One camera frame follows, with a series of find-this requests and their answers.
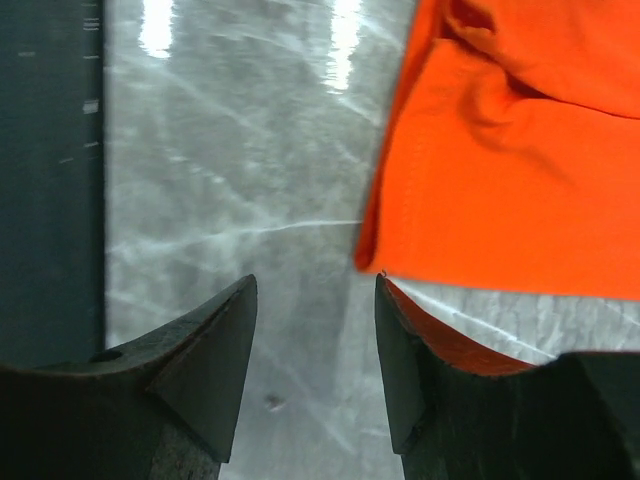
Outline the orange t shirt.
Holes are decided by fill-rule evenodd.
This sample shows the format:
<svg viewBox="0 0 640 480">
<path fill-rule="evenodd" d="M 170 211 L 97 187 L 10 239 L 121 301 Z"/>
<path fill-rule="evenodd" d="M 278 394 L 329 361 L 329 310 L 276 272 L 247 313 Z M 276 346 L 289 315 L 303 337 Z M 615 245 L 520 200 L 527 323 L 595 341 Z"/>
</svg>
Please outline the orange t shirt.
<svg viewBox="0 0 640 480">
<path fill-rule="evenodd" d="M 639 5 L 421 1 L 358 270 L 639 297 Z"/>
</svg>

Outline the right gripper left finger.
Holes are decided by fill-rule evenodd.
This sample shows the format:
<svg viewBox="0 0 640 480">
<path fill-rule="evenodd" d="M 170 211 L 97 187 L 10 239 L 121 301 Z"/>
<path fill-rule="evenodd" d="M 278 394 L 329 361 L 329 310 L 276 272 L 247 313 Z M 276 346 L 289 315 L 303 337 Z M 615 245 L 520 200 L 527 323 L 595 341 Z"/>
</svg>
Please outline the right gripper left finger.
<svg viewBox="0 0 640 480">
<path fill-rule="evenodd" d="M 89 361 L 1 370 L 5 479 L 215 479 L 228 463 L 257 319 L 245 276 Z"/>
</svg>

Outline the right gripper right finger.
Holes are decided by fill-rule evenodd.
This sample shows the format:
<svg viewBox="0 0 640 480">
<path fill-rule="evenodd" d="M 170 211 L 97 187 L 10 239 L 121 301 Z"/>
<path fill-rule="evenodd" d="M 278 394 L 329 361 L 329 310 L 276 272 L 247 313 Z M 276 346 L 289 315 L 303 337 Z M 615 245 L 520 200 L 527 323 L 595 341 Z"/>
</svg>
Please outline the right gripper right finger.
<svg viewBox="0 0 640 480">
<path fill-rule="evenodd" d="M 375 325 L 393 451 L 408 479 L 635 479 L 639 356 L 532 365 L 422 310 L 378 276 Z"/>
</svg>

